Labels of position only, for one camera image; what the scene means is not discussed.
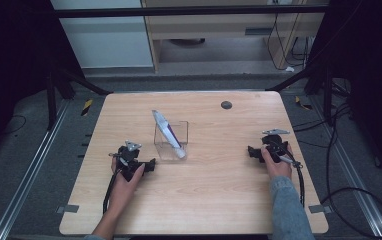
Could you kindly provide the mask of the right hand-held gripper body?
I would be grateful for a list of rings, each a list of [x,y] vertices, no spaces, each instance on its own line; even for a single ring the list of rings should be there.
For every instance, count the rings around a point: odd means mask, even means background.
[[[288,142],[282,141],[281,138],[281,134],[289,134],[289,131],[274,128],[263,131],[263,134],[262,143],[266,146],[266,150],[275,163],[286,162],[294,168],[301,168],[301,163],[296,161],[288,151]]]

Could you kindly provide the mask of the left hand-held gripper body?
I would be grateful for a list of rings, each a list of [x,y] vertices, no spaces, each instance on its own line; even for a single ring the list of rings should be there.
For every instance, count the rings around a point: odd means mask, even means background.
[[[126,140],[116,153],[110,153],[110,156],[115,159],[115,171],[121,173],[127,182],[129,182],[135,171],[142,165],[142,162],[138,161],[138,155],[140,148],[139,143]]]

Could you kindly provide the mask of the clear ribbed plastic container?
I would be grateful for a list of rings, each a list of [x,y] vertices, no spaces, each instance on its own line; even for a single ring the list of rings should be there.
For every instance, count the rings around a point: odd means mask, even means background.
[[[155,126],[154,145],[159,154],[159,159],[163,162],[180,162],[187,159],[188,145],[188,122],[176,121],[170,124],[173,135],[179,142],[180,148],[176,149],[164,136],[158,126]]]

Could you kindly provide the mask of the white and purple toothpaste tube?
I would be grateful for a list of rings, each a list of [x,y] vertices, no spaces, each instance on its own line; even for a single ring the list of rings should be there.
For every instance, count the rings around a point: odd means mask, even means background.
[[[157,125],[159,131],[162,133],[162,135],[165,137],[165,139],[171,145],[176,156],[179,159],[183,159],[186,156],[186,152],[183,149],[182,145],[180,144],[179,140],[177,139],[170,123],[168,122],[168,120],[164,117],[163,114],[161,114],[157,110],[153,110],[152,114],[153,114],[154,120],[156,122],[156,125]]]

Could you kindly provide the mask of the person's right hand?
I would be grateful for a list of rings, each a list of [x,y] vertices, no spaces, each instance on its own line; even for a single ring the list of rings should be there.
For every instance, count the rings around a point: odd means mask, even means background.
[[[271,157],[271,154],[269,153],[269,151],[267,150],[265,146],[261,148],[261,154],[263,159],[265,160],[267,172],[271,180],[275,179],[276,177],[291,178],[292,169],[289,163],[287,162],[275,163]]]

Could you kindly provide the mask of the person's left hand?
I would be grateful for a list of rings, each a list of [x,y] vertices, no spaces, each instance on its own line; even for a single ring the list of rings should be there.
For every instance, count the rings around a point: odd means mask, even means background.
[[[127,181],[121,173],[116,174],[109,198],[108,211],[121,213],[132,199],[138,183],[143,176],[144,166],[141,165],[134,173],[132,179]]]

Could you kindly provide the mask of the yellow and black floor tape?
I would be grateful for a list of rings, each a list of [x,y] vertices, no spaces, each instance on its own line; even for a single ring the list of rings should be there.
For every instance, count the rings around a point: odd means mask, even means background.
[[[81,111],[81,116],[86,116],[88,114],[89,109],[90,109],[92,103],[93,103],[93,99],[87,99],[85,101],[84,107],[83,107],[83,109]]]
[[[295,103],[303,109],[312,110],[313,106],[306,96],[296,96]]]

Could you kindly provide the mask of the black metal stand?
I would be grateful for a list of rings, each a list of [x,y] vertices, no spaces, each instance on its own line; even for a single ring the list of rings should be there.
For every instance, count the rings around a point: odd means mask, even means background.
[[[308,64],[307,67],[299,73],[296,73],[273,87],[267,88],[267,91],[280,92],[304,78],[307,79],[307,83],[304,87],[306,94],[313,95],[320,89],[323,89],[323,117],[329,125],[332,125],[333,67],[330,63]]]
[[[111,91],[104,90],[91,82],[87,81],[84,77],[80,77],[63,68],[53,68],[49,71],[46,77],[46,92],[47,92],[47,106],[48,106],[48,130],[51,130],[57,121],[57,106],[55,91],[58,90],[63,99],[73,99],[75,91],[70,84],[73,81],[81,86],[91,90],[98,95],[108,95]]]

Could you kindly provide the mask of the grey tape strip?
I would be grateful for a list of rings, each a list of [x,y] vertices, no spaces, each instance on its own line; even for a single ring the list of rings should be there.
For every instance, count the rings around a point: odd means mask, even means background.
[[[315,214],[315,213],[329,214],[329,213],[333,212],[333,210],[332,210],[332,208],[330,206],[323,206],[323,205],[310,205],[309,206],[309,211],[312,214]]]
[[[64,213],[76,213],[79,210],[78,205],[63,205],[63,206],[58,206],[56,209],[56,212],[58,214],[64,214]]]

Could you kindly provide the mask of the white cabinet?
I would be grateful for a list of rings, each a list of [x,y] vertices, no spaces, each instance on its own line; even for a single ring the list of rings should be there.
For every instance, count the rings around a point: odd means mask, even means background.
[[[140,0],[50,0],[55,10],[141,8]],[[82,69],[152,67],[143,17],[61,18]]]

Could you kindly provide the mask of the dark curtain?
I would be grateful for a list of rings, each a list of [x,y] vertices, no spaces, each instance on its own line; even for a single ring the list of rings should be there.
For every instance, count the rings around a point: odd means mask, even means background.
[[[350,104],[382,162],[382,0],[330,0],[311,59],[351,83]]]
[[[83,75],[60,21],[27,13],[52,9],[50,0],[0,0],[0,136],[16,103],[46,88],[47,67],[33,48],[33,33],[61,68]]]

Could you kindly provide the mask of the light wooden desk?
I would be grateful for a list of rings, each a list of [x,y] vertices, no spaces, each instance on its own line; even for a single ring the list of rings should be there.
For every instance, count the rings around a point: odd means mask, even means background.
[[[145,8],[185,6],[315,5],[329,0],[141,0]],[[148,16],[150,38],[167,39],[261,37],[277,68],[288,65],[286,58],[298,38],[314,37],[323,13],[229,14],[193,16]]]

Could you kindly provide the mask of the black horizontal bar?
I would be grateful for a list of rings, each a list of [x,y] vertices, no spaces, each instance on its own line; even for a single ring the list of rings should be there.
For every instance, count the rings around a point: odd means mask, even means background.
[[[315,5],[243,5],[243,6],[185,6],[114,9],[72,9],[54,10],[59,18],[93,17],[139,17],[139,16],[193,16],[229,14],[282,14],[282,13],[324,13],[328,4]]]

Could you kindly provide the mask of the aluminium floor rail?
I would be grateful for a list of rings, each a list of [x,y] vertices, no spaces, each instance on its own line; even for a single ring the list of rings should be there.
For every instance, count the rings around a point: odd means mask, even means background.
[[[6,240],[9,233],[29,195],[29,192],[46,160],[49,150],[59,132],[69,108],[70,100],[62,100],[60,108],[57,110],[56,120],[53,126],[46,131],[35,155],[28,166],[16,192],[8,204],[4,214],[0,218],[0,240]]]
[[[346,111],[348,106],[346,104],[341,105],[337,108],[337,112],[332,114],[332,125],[329,125],[322,113],[322,106],[320,101],[316,97],[311,97],[311,102],[314,111],[321,118],[322,126],[325,129],[328,137],[330,138],[329,145],[327,147],[326,155],[326,188],[327,196],[322,200],[322,202],[328,201],[333,212],[337,217],[345,223],[349,228],[358,234],[371,238],[373,240],[382,240],[382,202],[376,198],[374,194],[366,189],[366,186],[358,173],[356,172],[354,166],[349,160],[349,157],[336,134],[336,123],[337,117],[342,111]],[[340,164],[343,174],[349,183],[346,187],[339,187],[338,189],[332,191],[330,188],[330,158],[331,154],[334,154],[335,160]],[[351,192],[357,202],[358,206],[364,214],[365,220],[370,227],[369,232],[364,232],[358,229],[355,224],[351,224],[339,211],[334,203],[334,196],[337,194],[342,194],[344,192]]]

